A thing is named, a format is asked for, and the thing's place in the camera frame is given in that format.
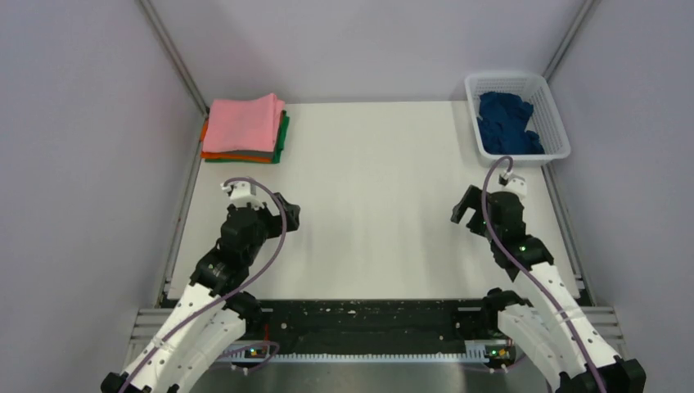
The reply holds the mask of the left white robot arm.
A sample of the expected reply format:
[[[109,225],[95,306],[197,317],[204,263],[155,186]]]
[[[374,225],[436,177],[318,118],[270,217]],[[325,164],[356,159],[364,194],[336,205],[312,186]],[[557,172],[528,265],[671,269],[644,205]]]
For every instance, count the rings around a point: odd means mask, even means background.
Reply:
[[[101,391],[188,392],[234,341],[261,331],[259,301],[240,288],[264,243],[298,229],[300,206],[275,192],[279,213],[273,215],[254,192],[228,195],[219,237],[197,262],[173,311],[135,360],[105,376]]]

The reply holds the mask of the blue t shirt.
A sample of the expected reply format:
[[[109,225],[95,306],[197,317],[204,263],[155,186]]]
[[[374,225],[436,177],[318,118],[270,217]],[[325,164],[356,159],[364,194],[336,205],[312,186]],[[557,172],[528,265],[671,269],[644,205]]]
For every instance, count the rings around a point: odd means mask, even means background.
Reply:
[[[492,155],[543,155],[540,136],[527,129],[534,106],[511,93],[480,95],[477,124],[484,150]]]

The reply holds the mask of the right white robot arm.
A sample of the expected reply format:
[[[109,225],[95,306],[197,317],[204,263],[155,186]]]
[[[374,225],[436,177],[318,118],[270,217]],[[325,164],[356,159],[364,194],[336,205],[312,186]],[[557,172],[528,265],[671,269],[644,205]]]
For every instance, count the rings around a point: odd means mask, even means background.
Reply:
[[[468,210],[474,214],[466,227],[489,242],[494,262],[515,286],[483,298],[482,331],[519,346],[554,392],[643,392],[642,365],[607,342],[567,289],[549,249],[526,232],[519,195],[471,185],[453,207],[452,222]]]

